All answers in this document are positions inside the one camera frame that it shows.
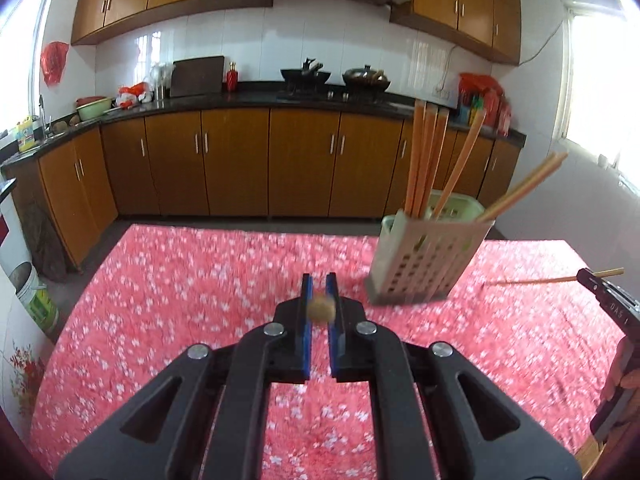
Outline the person's right hand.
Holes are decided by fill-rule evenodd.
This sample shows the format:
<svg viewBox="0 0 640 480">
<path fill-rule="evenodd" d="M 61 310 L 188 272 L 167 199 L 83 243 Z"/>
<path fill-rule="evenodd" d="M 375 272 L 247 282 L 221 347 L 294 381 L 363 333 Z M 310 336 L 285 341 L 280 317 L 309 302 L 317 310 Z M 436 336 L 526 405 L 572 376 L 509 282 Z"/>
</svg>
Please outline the person's right hand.
<svg viewBox="0 0 640 480">
<path fill-rule="evenodd" d="M 612 359 L 608 376 L 606 376 L 604 386 L 600 393 L 601 400 L 611 400 L 617 387 L 622 387 L 627 390 L 639 389 L 639 370 L 632 370 L 631 372 L 624 371 L 623 356 L 631 349 L 632 344 L 627 337 L 622 338 L 618 342 L 614 359 Z"/>
</svg>

